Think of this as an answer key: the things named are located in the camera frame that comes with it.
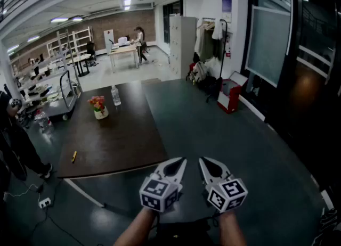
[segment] white locker cabinet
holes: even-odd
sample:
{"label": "white locker cabinet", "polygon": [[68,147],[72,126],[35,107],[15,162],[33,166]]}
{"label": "white locker cabinet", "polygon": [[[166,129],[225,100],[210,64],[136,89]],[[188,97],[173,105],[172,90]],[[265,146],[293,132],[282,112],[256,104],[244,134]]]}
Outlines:
{"label": "white locker cabinet", "polygon": [[193,62],[197,18],[170,17],[170,68],[185,78]]}

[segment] black shoe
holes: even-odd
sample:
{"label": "black shoe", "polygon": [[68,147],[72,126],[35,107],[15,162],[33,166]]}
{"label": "black shoe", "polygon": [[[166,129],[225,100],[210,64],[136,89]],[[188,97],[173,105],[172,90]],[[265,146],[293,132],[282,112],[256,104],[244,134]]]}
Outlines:
{"label": "black shoe", "polygon": [[52,164],[48,163],[46,166],[46,172],[44,174],[39,174],[40,178],[48,179],[51,175],[51,171],[53,169]]}

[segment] person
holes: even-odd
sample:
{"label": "person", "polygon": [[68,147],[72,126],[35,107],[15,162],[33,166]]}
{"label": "person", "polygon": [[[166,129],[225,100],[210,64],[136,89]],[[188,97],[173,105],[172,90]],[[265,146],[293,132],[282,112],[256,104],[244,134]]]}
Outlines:
{"label": "person", "polygon": [[[113,246],[140,246],[145,245],[148,239],[151,226],[157,213],[149,208],[143,207],[126,231],[117,239]],[[180,227],[186,236],[187,230]],[[236,215],[233,211],[222,213],[219,216],[220,244],[222,246],[246,246],[246,240],[241,232]],[[187,237],[183,235],[174,235],[164,237],[163,241],[158,241],[155,245],[196,245],[194,240],[199,241],[201,245],[208,245],[205,240],[206,232],[200,229],[189,232]]]}
{"label": "person", "polygon": [[139,64],[142,64],[142,59],[148,62],[147,58],[143,54],[143,50],[147,47],[147,43],[145,42],[145,34],[142,27],[136,27],[135,31],[137,31],[137,40],[134,41],[137,45],[137,53],[140,58]]}
{"label": "person", "polygon": [[0,150],[5,161],[11,169],[11,162],[15,161],[16,156],[21,165],[33,170],[40,178],[49,178],[53,166],[50,163],[42,163],[30,138],[15,118],[21,108],[21,101],[15,99],[12,104],[9,102],[10,97],[0,91]]}

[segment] power strip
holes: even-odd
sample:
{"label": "power strip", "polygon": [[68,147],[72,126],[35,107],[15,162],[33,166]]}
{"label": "power strip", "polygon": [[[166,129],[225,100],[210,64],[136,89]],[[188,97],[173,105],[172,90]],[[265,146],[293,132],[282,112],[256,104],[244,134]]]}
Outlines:
{"label": "power strip", "polygon": [[52,201],[50,198],[46,198],[39,202],[39,207],[44,209],[52,204]]}

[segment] water bottle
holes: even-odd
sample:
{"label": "water bottle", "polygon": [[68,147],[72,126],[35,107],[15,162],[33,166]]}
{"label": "water bottle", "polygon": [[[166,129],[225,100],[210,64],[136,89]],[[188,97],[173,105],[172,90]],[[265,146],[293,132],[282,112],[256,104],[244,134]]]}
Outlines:
{"label": "water bottle", "polygon": [[121,99],[119,98],[118,89],[115,85],[111,87],[111,95],[115,106],[121,105]]}
{"label": "water bottle", "polygon": [[37,120],[39,123],[41,133],[52,134],[53,132],[52,122],[44,111],[38,110],[35,116],[35,120]]}

